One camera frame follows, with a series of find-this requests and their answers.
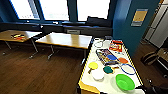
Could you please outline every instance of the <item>table leg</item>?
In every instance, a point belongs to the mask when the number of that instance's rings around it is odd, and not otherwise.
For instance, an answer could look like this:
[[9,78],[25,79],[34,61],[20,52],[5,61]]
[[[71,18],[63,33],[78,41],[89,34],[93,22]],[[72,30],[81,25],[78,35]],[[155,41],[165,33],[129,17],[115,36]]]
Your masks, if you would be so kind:
[[6,45],[8,46],[9,50],[11,50],[12,48],[11,48],[10,44],[9,44],[7,41],[5,41],[5,43],[6,43]]
[[36,50],[36,52],[35,53],[33,53],[29,58],[31,59],[31,58],[33,58],[33,56],[35,55],[35,54],[37,54],[38,53],[38,50],[37,50],[37,47],[36,47],[36,45],[35,45],[35,43],[34,43],[34,41],[33,41],[33,39],[31,38],[31,41],[32,41],[32,44],[33,44],[33,46],[34,46],[34,48],[35,48],[35,50]]
[[48,60],[49,60],[49,59],[51,58],[51,56],[54,54],[53,46],[51,45],[50,47],[51,47],[51,51],[52,51],[52,53],[48,56]]
[[85,60],[86,60],[86,49],[84,49],[84,58],[83,58],[83,60],[82,60],[81,65],[83,65],[83,63],[85,62]]

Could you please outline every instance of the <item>window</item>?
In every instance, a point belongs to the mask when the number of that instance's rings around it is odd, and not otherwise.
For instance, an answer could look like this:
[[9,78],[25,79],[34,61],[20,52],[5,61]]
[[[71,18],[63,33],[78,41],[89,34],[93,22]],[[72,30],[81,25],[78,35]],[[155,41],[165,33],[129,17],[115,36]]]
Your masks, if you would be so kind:
[[77,0],[78,21],[88,16],[107,19],[110,0]]
[[39,19],[33,0],[10,0],[19,19]]
[[39,0],[45,20],[69,20],[67,0]]

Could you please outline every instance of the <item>floor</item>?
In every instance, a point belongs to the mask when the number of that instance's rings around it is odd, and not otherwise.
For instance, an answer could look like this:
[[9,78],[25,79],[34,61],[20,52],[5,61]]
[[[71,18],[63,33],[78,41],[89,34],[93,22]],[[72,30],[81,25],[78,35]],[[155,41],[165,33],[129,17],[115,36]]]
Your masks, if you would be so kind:
[[[4,42],[0,44],[0,53],[9,49]],[[149,87],[146,79],[151,79],[157,86],[168,82],[154,65],[146,66],[140,61],[143,55],[156,49],[152,45],[140,44],[132,56],[146,87]],[[20,45],[6,55],[0,54],[0,94],[77,94],[83,51],[59,49],[48,61],[49,45],[40,46],[38,50],[32,59],[28,57],[35,52],[33,46]]]

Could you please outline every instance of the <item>wall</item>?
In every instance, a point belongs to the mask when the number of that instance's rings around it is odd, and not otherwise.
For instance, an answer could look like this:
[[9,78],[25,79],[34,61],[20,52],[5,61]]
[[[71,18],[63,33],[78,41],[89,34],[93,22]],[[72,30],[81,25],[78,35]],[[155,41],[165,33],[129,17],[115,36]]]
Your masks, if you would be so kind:
[[[130,56],[133,56],[133,53],[139,45],[159,1],[160,0],[118,0],[113,21],[113,35],[115,39],[123,40]],[[140,27],[131,26],[136,9],[148,9],[145,20]]]

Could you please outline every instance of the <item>green lid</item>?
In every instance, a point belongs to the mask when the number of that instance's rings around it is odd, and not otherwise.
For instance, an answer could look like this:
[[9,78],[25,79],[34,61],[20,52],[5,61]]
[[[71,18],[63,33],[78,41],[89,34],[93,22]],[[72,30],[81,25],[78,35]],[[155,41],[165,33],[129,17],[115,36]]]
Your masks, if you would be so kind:
[[135,88],[134,81],[124,74],[118,74],[116,76],[116,83],[122,90],[133,90]]
[[103,70],[104,70],[105,73],[113,73],[113,70],[111,69],[110,66],[105,66],[105,67],[103,68]]

